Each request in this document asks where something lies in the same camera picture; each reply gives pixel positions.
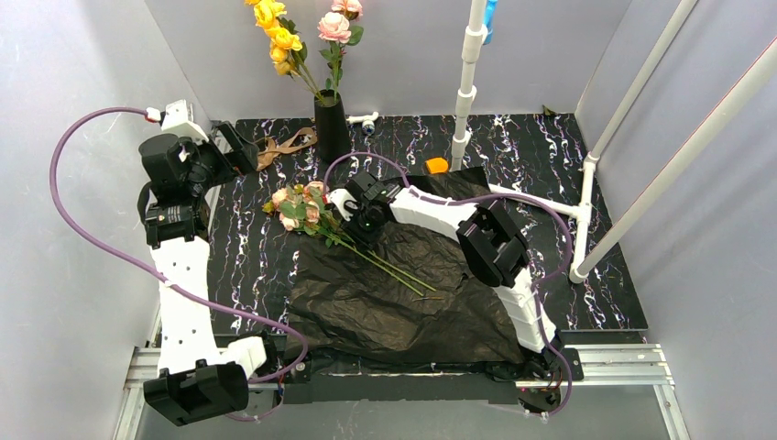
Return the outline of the tan satin ribbon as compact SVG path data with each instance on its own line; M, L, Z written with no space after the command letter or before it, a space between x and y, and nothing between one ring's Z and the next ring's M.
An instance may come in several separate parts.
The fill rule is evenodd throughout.
M263 171L272 165L279 156L290 155L313 147L317 144L318 137L312 127L303 127L281 142L277 142L272 137L263 137L262 141L265 147L257 154L256 171Z

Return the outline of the yellow rose stem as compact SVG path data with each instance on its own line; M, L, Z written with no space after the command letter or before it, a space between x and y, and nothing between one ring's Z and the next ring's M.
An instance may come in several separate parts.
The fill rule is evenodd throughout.
M323 104L323 93L306 65L307 46L298 35L296 24L287 17L286 5L275 0L246 0L244 4L253 10L256 26L268 38L268 55L276 73L300 80L315 101Z

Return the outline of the dark pink rose stem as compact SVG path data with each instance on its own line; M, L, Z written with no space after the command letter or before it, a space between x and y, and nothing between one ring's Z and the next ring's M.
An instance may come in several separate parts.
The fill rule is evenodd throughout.
M319 53L330 70L324 85L335 97L339 95L339 85L344 74L346 48L356 46L364 35L364 28L356 23L362 15L363 6L359 0L335 0L317 26L319 39L327 45Z

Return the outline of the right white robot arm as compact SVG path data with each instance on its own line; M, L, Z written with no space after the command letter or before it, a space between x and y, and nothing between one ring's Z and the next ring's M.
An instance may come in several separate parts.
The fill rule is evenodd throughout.
M455 241L470 271L502 301L520 347L547 352L556 326L532 290L528 243L494 195L456 201L362 171L326 199L345 232L364 248L379 241L388 223L418 226Z

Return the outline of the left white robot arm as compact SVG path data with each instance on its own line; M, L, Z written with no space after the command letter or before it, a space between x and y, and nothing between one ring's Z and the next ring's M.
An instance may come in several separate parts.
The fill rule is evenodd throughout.
M168 129L138 148L149 180L137 209L159 283L162 341L146 403L177 426L244 410L248 382L268 361L263 339L218 348L211 324L207 266L210 207L205 195L258 169L259 147L235 127L217 125L230 149L204 134Z

